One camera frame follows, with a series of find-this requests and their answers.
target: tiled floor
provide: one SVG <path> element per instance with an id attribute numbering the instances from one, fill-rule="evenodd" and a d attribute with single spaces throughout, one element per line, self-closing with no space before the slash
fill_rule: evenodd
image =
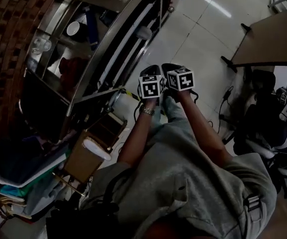
<path id="1" fill-rule="evenodd" d="M 134 70 L 126 89 L 137 93 L 138 76 L 150 65 L 184 65 L 194 70 L 195 91 L 199 94 L 197 105 L 217 131 L 219 106 L 225 91 L 235 85 L 231 103 L 242 84 L 242 70 L 235 74 L 220 56 L 232 58 L 245 35 L 241 23 L 250 25 L 272 15 L 268 3 L 269 0 L 181 0 Z M 124 96 L 115 107 L 119 116 L 128 119 L 129 131 L 134 125 L 136 104 Z M 221 136 L 226 133 L 226 127 L 222 122 Z M 228 149 L 232 150 L 232 145 L 231 142 Z"/>

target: person's arm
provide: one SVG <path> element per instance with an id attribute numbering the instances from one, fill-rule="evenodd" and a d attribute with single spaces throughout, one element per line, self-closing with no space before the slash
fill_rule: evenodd
<path id="1" fill-rule="evenodd" d="M 144 106 L 154 109 L 156 99 L 147 99 Z M 125 162 L 130 166 L 134 166 L 141 160 L 144 154 L 143 150 L 147 141 L 151 120 L 151 115 L 140 113 L 136 124 L 121 149 L 117 162 Z"/>
<path id="2" fill-rule="evenodd" d="M 194 104 L 189 91 L 178 92 L 178 99 L 188 117 L 200 148 L 216 165 L 223 167 L 232 156 L 227 152 L 221 138 L 209 125 L 198 107 Z"/>

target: gray t-shirt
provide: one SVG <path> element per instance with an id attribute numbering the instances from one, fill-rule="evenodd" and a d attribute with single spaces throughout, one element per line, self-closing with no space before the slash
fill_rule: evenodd
<path id="1" fill-rule="evenodd" d="M 98 170 L 90 199 L 123 170 L 117 163 Z M 261 199 L 259 215 L 252 216 L 244 200 Z M 220 168 L 198 146 L 186 119 L 164 124 L 146 145 L 146 154 L 130 178 L 116 186 L 113 200 L 118 220 L 130 238 L 142 238 L 160 217 L 175 212 L 198 230 L 215 238 L 256 238 L 266 226 L 277 193 L 257 153 L 232 159 Z"/>

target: yellow and black striped tape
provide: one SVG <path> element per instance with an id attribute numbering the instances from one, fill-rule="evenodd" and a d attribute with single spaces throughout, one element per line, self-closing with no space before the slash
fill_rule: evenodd
<path id="1" fill-rule="evenodd" d="M 130 91 L 127 91 L 126 89 L 122 89 L 122 92 L 124 94 L 127 94 L 128 96 L 132 97 L 133 99 L 135 99 L 136 101 L 141 101 L 141 98 L 133 93 L 131 93 Z M 161 110 L 161 114 L 166 116 L 165 115 L 165 112 L 163 110 Z"/>

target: metal watch strap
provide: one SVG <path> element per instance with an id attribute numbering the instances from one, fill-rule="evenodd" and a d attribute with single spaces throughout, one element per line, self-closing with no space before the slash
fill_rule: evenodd
<path id="1" fill-rule="evenodd" d="M 145 113 L 145 114 L 153 116 L 154 115 L 154 110 L 151 109 L 151 108 L 145 107 L 145 106 L 141 106 L 140 113 Z"/>

